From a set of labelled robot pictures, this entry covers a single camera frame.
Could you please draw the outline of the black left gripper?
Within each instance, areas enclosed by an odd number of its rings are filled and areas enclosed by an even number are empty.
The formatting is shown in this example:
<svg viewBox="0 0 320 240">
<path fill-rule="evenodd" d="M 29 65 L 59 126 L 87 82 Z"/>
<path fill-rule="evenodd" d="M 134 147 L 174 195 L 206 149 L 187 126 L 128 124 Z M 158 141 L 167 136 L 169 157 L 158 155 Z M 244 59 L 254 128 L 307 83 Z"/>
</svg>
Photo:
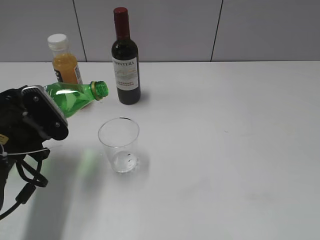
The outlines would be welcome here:
<svg viewBox="0 0 320 240">
<path fill-rule="evenodd" d="M 28 112 L 48 139 L 64 140 L 68 134 L 68 122 L 58 105 L 40 85 L 11 88 L 0 94 L 0 145 L 5 150 L 37 150 L 44 148 L 44 139 L 24 119 Z M 11 168 L 16 165 L 23 180 L 44 188 L 48 180 L 41 174 L 43 160 L 49 151 L 17 156 L 0 156 L 0 205 Z"/>
</svg>

